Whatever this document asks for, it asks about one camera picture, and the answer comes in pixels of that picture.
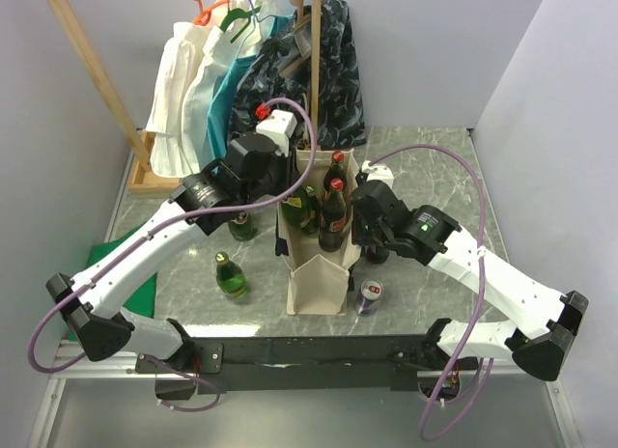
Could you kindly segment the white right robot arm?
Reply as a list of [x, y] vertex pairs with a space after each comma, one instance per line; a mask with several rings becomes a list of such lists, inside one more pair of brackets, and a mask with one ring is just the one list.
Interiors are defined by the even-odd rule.
[[413, 259], [450, 276], [497, 308], [505, 320], [467, 325], [435, 321], [423, 340], [423, 356], [435, 369], [457, 357], [512, 360], [530, 376], [557, 380], [578, 334], [589, 301], [577, 291], [562, 294], [531, 279], [479, 247], [454, 218], [430, 205], [411, 210], [382, 181], [368, 181], [351, 193], [356, 239]]

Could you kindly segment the dark cola bottle red cap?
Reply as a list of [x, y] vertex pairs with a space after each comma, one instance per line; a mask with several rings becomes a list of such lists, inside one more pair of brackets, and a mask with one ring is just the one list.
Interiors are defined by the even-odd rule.
[[339, 179], [343, 184], [343, 191], [347, 190], [347, 176], [344, 170], [345, 155], [342, 151], [334, 151], [331, 155], [331, 162], [329, 169], [323, 178], [323, 198], [325, 199], [330, 191], [331, 182], [335, 179]]

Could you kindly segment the cola bottle front red cap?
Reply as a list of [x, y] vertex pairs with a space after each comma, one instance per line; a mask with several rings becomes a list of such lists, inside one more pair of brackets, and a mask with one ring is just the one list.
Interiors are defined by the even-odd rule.
[[323, 201], [320, 215], [319, 245], [328, 253], [340, 249], [347, 224], [347, 204], [344, 198], [344, 182], [334, 178]]

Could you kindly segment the green glass bottle yellow label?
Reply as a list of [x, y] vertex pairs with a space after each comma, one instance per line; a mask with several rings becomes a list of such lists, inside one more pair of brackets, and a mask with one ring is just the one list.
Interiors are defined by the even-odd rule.
[[310, 219], [309, 222], [302, 228], [302, 231], [306, 235], [314, 236], [320, 229], [321, 205], [314, 186], [307, 185], [305, 187], [305, 191], [310, 201]]

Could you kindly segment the beige canvas tote bag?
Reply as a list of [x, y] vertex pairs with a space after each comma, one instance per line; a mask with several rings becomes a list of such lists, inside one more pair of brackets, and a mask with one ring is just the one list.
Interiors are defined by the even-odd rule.
[[[277, 248], [290, 274], [287, 291], [288, 315], [345, 316], [351, 269], [359, 260], [361, 248], [352, 243], [353, 210], [349, 194], [357, 188], [355, 176], [359, 165], [354, 149], [343, 151], [343, 170], [347, 179], [344, 195], [348, 206], [348, 221], [343, 230], [342, 246], [335, 252], [325, 252], [317, 236], [304, 234], [288, 224], [281, 205], [277, 208]], [[316, 187], [322, 201], [323, 178], [330, 166], [331, 151], [318, 151], [303, 187]]]

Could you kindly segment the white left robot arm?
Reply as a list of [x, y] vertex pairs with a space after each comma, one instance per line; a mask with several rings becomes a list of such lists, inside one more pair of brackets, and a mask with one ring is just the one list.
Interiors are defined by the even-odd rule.
[[240, 206], [288, 189], [295, 168], [292, 148], [284, 134], [244, 133], [229, 143], [224, 157], [184, 178], [156, 213], [100, 262], [47, 282], [55, 301], [86, 290], [61, 315], [90, 360], [126, 350], [153, 355], [173, 373], [190, 366], [193, 349], [180, 324], [132, 313], [126, 301], [169, 259], [238, 216]]

